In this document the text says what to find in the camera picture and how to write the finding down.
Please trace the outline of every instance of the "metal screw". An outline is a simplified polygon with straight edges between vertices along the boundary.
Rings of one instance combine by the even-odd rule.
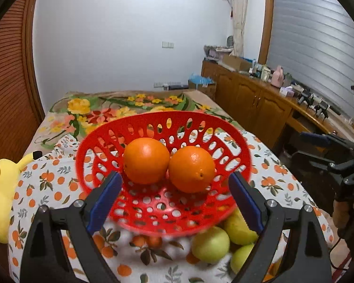
[[[46,213],[48,207],[46,205],[42,205],[39,207],[38,211],[41,213]]]
[[[306,205],[304,206],[304,210],[305,210],[307,213],[310,213],[310,212],[313,211],[313,208],[312,208],[312,206],[306,204]]]
[[[84,205],[84,201],[83,200],[76,200],[75,202],[74,202],[74,207],[75,208],[80,208],[80,207],[82,207]]]
[[[274,208],[274,207],[277,206],[277,202],[275,200],[273,200],[273,199],[270,199],[270,200],[266,201],[266,204],[268,206],[270,206],[271,208]]]

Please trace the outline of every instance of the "window blind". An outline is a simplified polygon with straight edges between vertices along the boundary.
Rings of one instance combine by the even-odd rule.
[[[274,0],[267,64],[354,116],[354,22],[337,0]]]

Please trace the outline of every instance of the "pikachu plush toy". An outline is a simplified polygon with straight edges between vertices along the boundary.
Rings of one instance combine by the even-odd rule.
[[[17,164],[0,159],[0,243],[8,243],[9,215],[21,170],[42,156],[41,151],[26,155]]]

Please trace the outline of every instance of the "green fruit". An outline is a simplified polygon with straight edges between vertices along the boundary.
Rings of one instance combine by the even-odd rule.
[[[256,242],[258,239],[257,233],[248,228],[239,209],[236,209],[227,218],[224,222],[223,229],[227,232],[231,242],[237,245],[248,245]]]
[[[231,258],[231,269],[235,274],[240,271],[253,247],[254,244],[243,246],[233,254]]]
[[[211,227],[193,237],[191,252],[196,258],[215,264],[229,252],[229,237],[223,229]]]

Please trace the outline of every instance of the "wall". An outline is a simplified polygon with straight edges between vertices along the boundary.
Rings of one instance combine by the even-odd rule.
[[[230,13],[227,0],[37,0],[34,64],[45,110],[70,90],[187,82],[201,71],[205,44],[226,44]]]
[[[258,60],[261,48],[265,0],[248,0],[244,28],[244,56]]]

